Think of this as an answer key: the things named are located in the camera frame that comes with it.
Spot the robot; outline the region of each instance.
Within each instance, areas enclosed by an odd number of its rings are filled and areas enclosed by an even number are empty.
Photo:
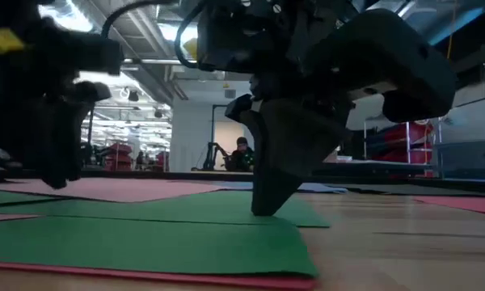
[[[21,19],[5,18],[11,10],[0,2],[0,27],[25,43],[0,54],[0,146],[61,188],[79,176],[76,130],[93,103],[108,97],[101,84],[73,84],[72,78],[79,70],[118,74],[120,46],[107,38],[112,23],[129,10],[167,1],[120,8],[102,37],[40,19],[36,5],[48,0],[19,2]],[[180,62],[253,76],[252,95],[234,100],[226,116],[255,139],[254,215],[273,215],[350,137],[345,125],[353,100],[383,94],[383,113],[394,122],[443,116],[451,108],[457,79],[448,61],[395,13],[367,11],[375,2],[361,1],[357,10],[348,0],[182,1],[186,16],[175,41]],[[198,16],[197,62],[191,63],[180,35]],[[87,58],[91,51],[100,57]],[[34,72],[44,77],[35,80]],[[19,91],[23,86],[28,89]],[[15,132],[20,119],[28,121],[28,135]]]

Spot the seated person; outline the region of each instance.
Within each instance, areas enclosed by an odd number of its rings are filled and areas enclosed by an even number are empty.
[[[230,156],[230,165],[226,167],[228,171],[253,171],[254,160],[253,150],[248,146],[245,137],[237,139],[237,149]]]
[[[137,159],[135,160],[135,170],[142,171],[144,170],[144,152],[139,151]]]

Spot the green sheet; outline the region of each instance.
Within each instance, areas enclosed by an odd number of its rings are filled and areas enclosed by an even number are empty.
[[[0,262],[191,274],[317,273],[300,234],[288,224],[1,221]]]
[[[251,192],[219,191],[141,203],[62,200],[0,207],[0,213],[242,225],[274,224],[286,220],[295,226],[329,227],[310,205],[297,197],[291,197],[275,217],[255,217],[250,205]]]
[[[53,199],[54,198],[48,197],[48,196],[28,195],[28,194],[22,194],[22,193],[0,191],[0,204],[53,200]]]

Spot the wooden floor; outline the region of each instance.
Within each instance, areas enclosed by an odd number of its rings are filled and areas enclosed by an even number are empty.
[[[301,194],[330,229],[303,229],[317,290],[485,291],[485,215],[408,196]],[[0,271],[0,291],[245,290]]]

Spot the pink sheet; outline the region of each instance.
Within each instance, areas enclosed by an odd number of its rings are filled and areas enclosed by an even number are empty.
[[[34,218],[37,215],[28,214],[0,214],[0,221],[11,220],[11,219],[24,219],[24,218]]]
[[[54,190],[40,180],[13,179],[10,181],[17,183],[0,183],[0,190],[114,202],[143,202],[226,188],[209,184],[169,182],[163,179],[85,178],[69,182],[66,188]]]
[[[416,201],[485,213],[485,198],[475,197],[416,197]]]
[[[70,268],[9,263],[0,263],[0,268],[22,271],[58,272],[92,276],[114,276],[130,279],[161,280],[171,282],[210,283],[215,285],[233,285],[280,290],[312,290],[316,284],[316,281],[314,279],[292,277],[187,275],[159,272],[128,272],[107,269]]]

